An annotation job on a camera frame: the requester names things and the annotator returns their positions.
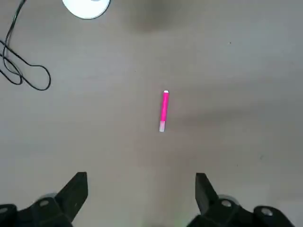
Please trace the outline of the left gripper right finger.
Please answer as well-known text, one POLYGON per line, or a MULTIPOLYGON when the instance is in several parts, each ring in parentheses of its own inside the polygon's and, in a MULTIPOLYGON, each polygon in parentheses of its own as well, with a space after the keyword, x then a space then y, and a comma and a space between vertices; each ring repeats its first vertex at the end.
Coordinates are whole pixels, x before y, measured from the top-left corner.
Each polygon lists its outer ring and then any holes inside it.
POLYGON ((200 214, 189 227, 293 227, 294 224, 280 210, 270 206, 256 206, 245 210, 230 199, 219 198, 204 173, 196 173, 195 199, 200 214))

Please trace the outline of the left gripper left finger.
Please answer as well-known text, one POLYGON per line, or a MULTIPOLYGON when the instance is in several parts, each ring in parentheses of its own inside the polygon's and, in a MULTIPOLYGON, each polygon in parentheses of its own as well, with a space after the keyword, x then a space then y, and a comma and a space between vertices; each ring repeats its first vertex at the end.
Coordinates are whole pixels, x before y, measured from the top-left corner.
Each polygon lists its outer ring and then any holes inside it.
POLYGON ((86 172, 75 176, 55 195, 44 197, 23 210, 14 204, 1 204, 2 227, 71 227, 88 197, 86 172))

